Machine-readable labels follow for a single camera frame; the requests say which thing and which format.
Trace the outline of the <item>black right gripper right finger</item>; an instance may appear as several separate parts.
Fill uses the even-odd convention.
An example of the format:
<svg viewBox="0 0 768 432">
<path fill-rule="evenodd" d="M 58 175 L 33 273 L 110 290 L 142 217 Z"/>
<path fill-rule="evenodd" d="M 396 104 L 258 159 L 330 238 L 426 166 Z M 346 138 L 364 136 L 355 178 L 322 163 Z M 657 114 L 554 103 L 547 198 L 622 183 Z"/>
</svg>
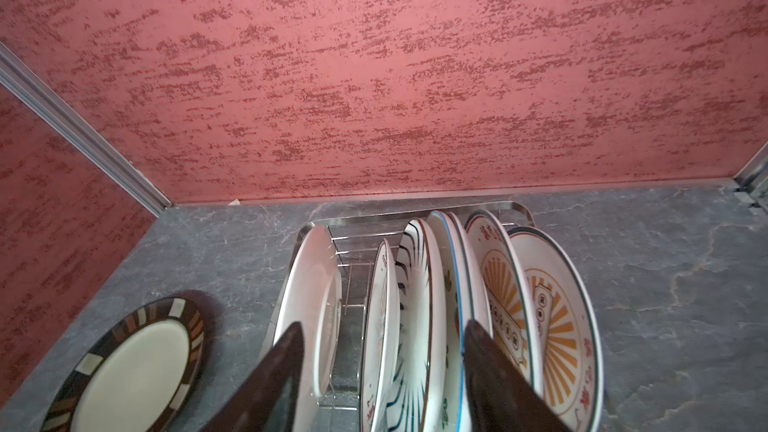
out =
<svg viewBox="0 0 768 432">
<path fill-rule="evenodd" d="M 566 431 L 475 320 L 465 327 L 465 382 L 474 431 Z"/>
</svg>

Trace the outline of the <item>brown striped rim plate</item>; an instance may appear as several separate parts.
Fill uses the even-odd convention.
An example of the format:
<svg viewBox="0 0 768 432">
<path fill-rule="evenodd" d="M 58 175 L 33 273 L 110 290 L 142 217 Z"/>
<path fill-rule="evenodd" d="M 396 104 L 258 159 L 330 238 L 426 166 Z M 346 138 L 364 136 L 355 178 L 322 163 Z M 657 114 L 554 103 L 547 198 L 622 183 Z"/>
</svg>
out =
<svg viewBox="0 0 768 432">
<path fill-rule="evenodd" d="M 42 431 L 166 431 L 202 368 L 205 315 L 165 297 L 126 315 L 68 374 Z"/>
</svg>

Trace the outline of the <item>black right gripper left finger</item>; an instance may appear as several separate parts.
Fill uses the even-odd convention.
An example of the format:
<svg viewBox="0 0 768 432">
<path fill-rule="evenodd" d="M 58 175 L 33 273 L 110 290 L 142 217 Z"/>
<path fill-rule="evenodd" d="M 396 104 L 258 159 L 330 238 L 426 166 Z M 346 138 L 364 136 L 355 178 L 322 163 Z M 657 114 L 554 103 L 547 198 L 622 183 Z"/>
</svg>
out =
<svg viewBox="0 0 768 432">
<path fill-rule="evenodd" d="M 305 356 L 302 325 L 282 333 L 243 385 L 203 427 L 205 431 L 293 429 Z"/>
</svg>

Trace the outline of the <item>white plate blue ray pattern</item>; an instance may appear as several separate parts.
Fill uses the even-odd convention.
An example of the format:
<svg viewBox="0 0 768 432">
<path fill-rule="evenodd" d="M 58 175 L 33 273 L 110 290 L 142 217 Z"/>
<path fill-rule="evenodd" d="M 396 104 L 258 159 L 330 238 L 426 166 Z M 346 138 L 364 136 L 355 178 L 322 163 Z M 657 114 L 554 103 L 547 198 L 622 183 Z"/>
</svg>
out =
<svg viewBox="0 0 768 432">
<path fill-rule="evenodd" d="M 426 220 L 415 218 L 405 226 L 395 272 L 400 319 L 386 426 L 437 431 L 446 374 L 446 305 L 439 247 Z"/>
</svg>

